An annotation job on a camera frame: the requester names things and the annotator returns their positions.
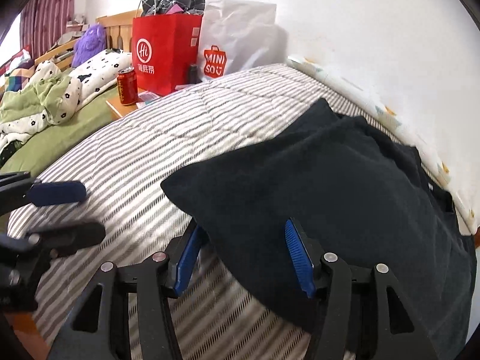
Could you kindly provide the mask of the black sweatshirt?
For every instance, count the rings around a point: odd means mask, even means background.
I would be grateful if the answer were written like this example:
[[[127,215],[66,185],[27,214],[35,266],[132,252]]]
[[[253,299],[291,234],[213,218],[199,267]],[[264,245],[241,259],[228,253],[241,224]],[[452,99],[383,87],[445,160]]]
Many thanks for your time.
[[[319,100],[275,138],[182,167],[161,187],[241,286],[306,332],[315,306],[287,250],[288,219],[349,264],[390,267],[441,359],[464,347],[473,238],[460,233],[451,194],[428,177],[417,150],[364,118]]]

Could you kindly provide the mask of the plaid dark clothing in bag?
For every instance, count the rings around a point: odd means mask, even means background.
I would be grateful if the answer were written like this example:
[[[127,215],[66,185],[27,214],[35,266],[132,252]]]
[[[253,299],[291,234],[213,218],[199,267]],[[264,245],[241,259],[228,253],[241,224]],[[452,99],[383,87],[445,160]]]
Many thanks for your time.
[[[141,0],[142,16],[183,13],[202,15],[205,0]]]

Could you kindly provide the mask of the green bed sheet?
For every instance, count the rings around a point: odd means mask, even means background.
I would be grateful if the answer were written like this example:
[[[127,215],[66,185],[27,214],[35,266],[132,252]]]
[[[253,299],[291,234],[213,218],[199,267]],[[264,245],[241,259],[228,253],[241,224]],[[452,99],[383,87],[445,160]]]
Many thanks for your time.
[[[5,162],[1,173],[30,172],[32,176],[40,175],[86,137],[112,122],[112,111],[107,100],[117,95],[118,90],[114,85],[66,123],[47,127],[35,134]]]

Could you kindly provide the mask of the striped quilted mattress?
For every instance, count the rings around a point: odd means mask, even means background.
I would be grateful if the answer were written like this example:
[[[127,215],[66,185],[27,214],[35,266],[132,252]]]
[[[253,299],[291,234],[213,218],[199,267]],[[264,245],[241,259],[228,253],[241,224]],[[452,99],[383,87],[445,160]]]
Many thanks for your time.
[[[41,173],[46,182],[80,180],[81,205],[26,206],[8,232],[94,219],[103,242],[54,261],[37,288],[33,321],[51,344],[74,301],[103,262],[139,263],[185,230],[189,217],[161,181],[187,164],[271,139],[315,101],[363,116],[343,96],[284,64],[256,67],[172,94],[86,138]],[[308,335],[263,307],[210,250],[199,256],[186,292],[170,304],[187,359],[300,359]]]

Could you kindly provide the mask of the white spotted quilt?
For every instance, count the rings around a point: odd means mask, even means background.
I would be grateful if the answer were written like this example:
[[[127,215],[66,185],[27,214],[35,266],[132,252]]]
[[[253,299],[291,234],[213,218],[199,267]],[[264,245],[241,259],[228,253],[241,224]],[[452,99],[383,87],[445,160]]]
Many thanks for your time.
[[[25,88],[2,96],[1,147],[66,123],[131,65],[132,54],[120,49],[104,49],[69,73],[50,60],[40,63]]]

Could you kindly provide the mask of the wooden bedside table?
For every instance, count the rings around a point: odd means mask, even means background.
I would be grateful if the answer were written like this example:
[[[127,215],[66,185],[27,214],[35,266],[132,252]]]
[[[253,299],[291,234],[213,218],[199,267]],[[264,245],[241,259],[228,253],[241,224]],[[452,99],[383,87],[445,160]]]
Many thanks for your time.
[[[112,120],[115,121],[127,116],[129,113],[136,111],[137,109],[142,109],[143,107],[150,105],[158,99],[160,99],[160,97],[158,97],[156,94],[148,93],[143,99],[140,100],[140,102],[124,105],[120,101],[120,94],[118,93],[118,90],[116,90],[115,94],[106,100],[106,105],[111,112]]]

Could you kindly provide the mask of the red drink can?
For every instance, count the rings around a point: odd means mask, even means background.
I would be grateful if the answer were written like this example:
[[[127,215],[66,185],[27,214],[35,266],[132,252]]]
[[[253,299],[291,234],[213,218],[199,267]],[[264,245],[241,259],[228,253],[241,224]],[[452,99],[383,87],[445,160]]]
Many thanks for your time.
[[[133,67],[126,67],[118,72],[117,87],[120,94],[120,101],[124,105],[137,102],[137,75]]]

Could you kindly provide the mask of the purple plush toy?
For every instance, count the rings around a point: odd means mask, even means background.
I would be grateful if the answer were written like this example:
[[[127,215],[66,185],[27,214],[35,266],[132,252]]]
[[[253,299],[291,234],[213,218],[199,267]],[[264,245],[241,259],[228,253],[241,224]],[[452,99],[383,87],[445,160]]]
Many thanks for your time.
[[[74,45],[71,66],[79,67],[82,63],[107,48],[106,29],[101,24],[90,26]]]

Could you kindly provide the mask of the striped maroon curtain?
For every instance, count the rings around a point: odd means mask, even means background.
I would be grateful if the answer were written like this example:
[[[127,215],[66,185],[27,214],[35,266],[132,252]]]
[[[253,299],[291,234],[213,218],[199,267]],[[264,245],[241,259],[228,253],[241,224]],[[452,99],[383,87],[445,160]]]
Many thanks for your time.
[[[74,0],[29,0],[20,14],[20,46],[35,59],[64,34],[74,15]]]

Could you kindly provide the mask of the small black bottle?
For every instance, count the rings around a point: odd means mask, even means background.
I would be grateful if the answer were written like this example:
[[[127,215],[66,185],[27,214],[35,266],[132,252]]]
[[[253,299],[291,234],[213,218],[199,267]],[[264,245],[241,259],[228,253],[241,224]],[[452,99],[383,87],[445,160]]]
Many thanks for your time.
[[[189,66],[187,79],[189,85],[196,85],[201,82],[198,73],[198,66],[196,64],[191,64]]]

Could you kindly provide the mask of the wooden headboard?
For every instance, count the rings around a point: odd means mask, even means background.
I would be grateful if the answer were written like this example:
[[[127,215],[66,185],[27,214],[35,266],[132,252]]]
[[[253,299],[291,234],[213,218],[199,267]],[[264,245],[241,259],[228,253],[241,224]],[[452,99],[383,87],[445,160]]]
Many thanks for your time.
[[[133,43],[133,19],[139,17],[142,12],[142,9],[138,8],[113,16],[98,17],[81,37],[47,51],[35,59],[34,66],[37,67],[40,63],[51,61],[58,69],[64,71],[72,66],[72,61],[80,53],[81,48],[91,54],[98,46],[102,46],[102,49],[113,48],[130,52]]]

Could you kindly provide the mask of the red paper shopping bag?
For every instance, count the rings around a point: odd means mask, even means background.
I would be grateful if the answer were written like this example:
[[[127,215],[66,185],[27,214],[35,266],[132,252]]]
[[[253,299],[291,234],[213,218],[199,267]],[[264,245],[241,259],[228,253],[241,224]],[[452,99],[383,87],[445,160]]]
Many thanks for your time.
[[[188,82],[202,20],[185,13],[133,19],[132,59],[140,88],[165,96]]]

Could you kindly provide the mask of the white Miniso plastic bag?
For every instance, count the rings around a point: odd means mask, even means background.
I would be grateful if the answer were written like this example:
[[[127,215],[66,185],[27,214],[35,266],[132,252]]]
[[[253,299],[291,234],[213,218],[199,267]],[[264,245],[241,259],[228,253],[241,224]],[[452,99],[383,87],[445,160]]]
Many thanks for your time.
[[[286,53],[287,33],[276,24],[276,13],[277,6],[272,3],[209,2],[199,38],[199,79],[280,63]]]

